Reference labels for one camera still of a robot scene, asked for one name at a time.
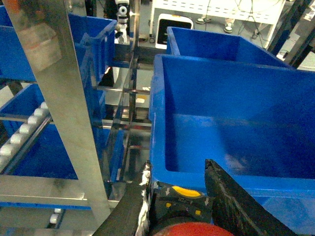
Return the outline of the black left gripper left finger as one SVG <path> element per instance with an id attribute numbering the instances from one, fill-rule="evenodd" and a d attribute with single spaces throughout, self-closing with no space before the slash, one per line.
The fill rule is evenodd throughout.
<path id="1" fill-rule="evenodd" d="M 146 236 L 152 200 L 152 165 L 146 161 L 132 183 L 110 213 L 94 232 L 95 236 Z"/>

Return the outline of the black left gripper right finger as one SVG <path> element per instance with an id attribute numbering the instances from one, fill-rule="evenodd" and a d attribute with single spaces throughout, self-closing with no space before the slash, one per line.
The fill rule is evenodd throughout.
<path id="1" fill-rule="evenodd" d="M 212 218 L 235 236 L 295 236 L 296 233 L 264 209 L 217 162 L 205 160 L 205 187 L 213 197 Z"/>

